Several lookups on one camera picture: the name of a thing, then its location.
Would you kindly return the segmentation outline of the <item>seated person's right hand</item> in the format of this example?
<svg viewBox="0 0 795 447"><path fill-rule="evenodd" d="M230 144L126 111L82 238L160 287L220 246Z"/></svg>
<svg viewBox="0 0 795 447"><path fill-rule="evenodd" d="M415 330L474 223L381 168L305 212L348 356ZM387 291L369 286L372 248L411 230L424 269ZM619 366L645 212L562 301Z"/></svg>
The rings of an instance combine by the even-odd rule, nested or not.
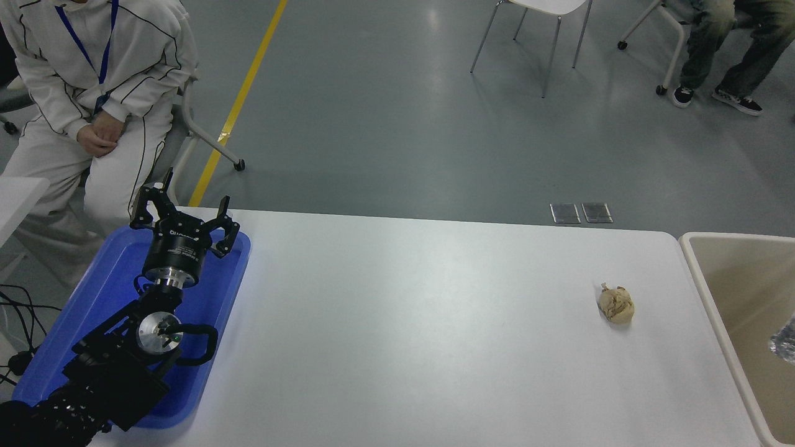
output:
<svg viewBox="0 0 795 447"><path fill-rule="evenodd" d="M102 158L102 156L113 152L117 147L119 138L120 135L117 132L111 132L105 136L98 135L90 125L85 125L78 131L76 136L77 142L79 142L85 152L96 158Z"/></svg>

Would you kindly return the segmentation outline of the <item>seated person's left hand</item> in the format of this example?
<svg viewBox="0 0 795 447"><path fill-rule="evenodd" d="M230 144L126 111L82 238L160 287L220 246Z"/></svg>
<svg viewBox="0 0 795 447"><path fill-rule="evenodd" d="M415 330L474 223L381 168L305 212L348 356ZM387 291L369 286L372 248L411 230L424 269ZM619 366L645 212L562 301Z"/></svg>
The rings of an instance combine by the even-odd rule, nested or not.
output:
<svg viewBox="0 0 795 447"><path fill-rule="evenodd" d="M100 111L92 122L94 133L103 141L117 143L125 130L125 121L114 118L107 111Z"/></svg>

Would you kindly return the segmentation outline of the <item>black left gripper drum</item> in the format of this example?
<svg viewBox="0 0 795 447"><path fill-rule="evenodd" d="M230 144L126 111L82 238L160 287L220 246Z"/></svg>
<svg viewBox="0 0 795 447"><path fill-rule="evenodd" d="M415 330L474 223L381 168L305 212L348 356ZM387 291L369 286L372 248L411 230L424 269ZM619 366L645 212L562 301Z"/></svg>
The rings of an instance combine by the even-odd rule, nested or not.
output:
<svg viewBox="0 0 795 447"><path fill-rule="evenodd" d="M201 277L202 264L211 246L211 229L194 217L173 217L156 222L145 259L145 277L159 278L171 268L190 278Z"/></svg>

